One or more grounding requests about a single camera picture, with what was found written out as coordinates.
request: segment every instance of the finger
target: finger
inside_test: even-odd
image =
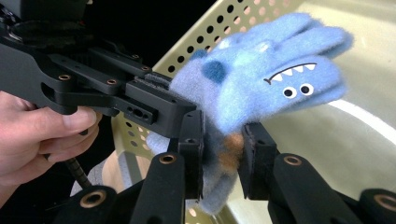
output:
[[[22,100],[21,98],[11,95],[5,91],[0,91],[0,102],[2,102],[3,109],[13,109],[18,111],[27,111],[36,109],[35,105]]]
[[[277,50],[283,60],[293,60],[308,55],[326,54],[349,41],[347,32],[338,27],[316,27],[285,41]]]
[[[98,134],[99,129],[95,129],[94,133],[92,133],[88,138],[84,139],[84,141],[70,148],[66,148],[61,152],[50,154],[48,160],[50,162],[66,161],[84,153],[88,148],[90,148]]]
[[[52,154],[60,151],[64,151],[66,148],[78,145],[85,139],[89,138],[92,134],[96,132],[95,129],[99,129],[97,125],[93,125],[91,128],[87,129],[88,133],[86,135],[75,134],[63,138],[52,138],[45,140],[41,143],[39,154]]]
[[[97,121],[96,113],[82,106],[76,113],[68,116],[46,107],[20,113],[18,119],[18,122],[11,123],[14,127],[10,130],[16,130],[16,137],[28,143],[71,136],[88,129]]]
[[[33,160],[22,166],[21,169],[0,176],[0,183],[3,186],[15,186],[27,183],[48,171],[53,162],[47,161],[42,155],[37,155]]]
[[[278,44],[299,34],[310,27],[312,23],[316,22],[306,13],[290,13],[277,20],[253,26],[243,36],[241,42],[254,40],[260,43],[271,40]]]

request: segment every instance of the human hand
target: human hand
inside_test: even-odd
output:
[[[101,119],[87,107],[79,107],[70,116],[47,107],[36,109],[3,91],[0,115],[0,191],[29,182],[55,162],[83,153],[99,133]],[[79,134],[87,129],[88,134]]]

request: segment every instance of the white teeth design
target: white teeth design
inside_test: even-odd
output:
[[[281,76],[280,74],[277,74],[276,76],[273,77],[273,80],[275,80],[275,81],[282,81],[283,78],[282,78],[282,76]]]
[[[312,71],[312,70],[315,69],[316,66],[317,65],[315,63],[306,63],[306,64],[302,64],[302,65],[297,65],[295,67],[289,68],[288,70],[285,70],[285,71],[283,71],[281,73],[278,73],[278,74],[274,75],[269,80],[268,79],[265,79],[265,80],[268,81],[268,82],[271,82],[271,80],[282,81],[283,80],[282,75],[285,75],[285,76],[288,76],[288,77],[293,76],[293,69],[296,70],[299,73],[302,73],[304,71],[304,67],[306,67],[307,69]]]
[[[302,65],[297,66],[297,67],[293,67],[297,72],[302,73],[304,71],[304,68]]]
[[[309,70],[314,70],[315,69],[316,64],[314,63],[310,63],[310,64],[306,64],[305,67]]]
[[[282,72],[282,74],[285,74],[286,76],[290,76],[291,77],[293,75],[293,71],[291,69],[288,69],[288,70]]]

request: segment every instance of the black metal bracket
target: black metal bracket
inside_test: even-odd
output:
[[[29,25],[45,28],[41,23]],[[79,105],[108,116],[123,112],[127,119],[166,137],[177,137],[183,116],[196,108],[149,78],[168,77],[153,72],[138,57],[119,54],[117,45],[89,40],[85,48],[48,53],[50,49],[13,38],[11,27],[0,28],[0,91],[61,114],[72,114]]]
[[[202,197],[201,125],[201,111],[186,114],[177,144],[152,159],[144,180],[120,194],[107,187],[88,187],[72,197],[54,224],[184,223],[184,201]]]
[[[367,189],[358,201],[333,190],[303,157],[279,154],[260,123],[246,125],[239,177],[245,197],[267,200],[274,223],[396,223],[396,194]]]

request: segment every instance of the fuzzy blue glove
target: fuzzy blue glove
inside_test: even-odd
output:
[[[204,111],[204,198],[198,202],[203,211],[216,214],[233,189],[243,125],[326,104],[346,92],[331,58],[351,45],[343,29],[291,13],[191,56],[170,91]],[[156,133],[147,141],[155,154],[165,152],[169,143]]]

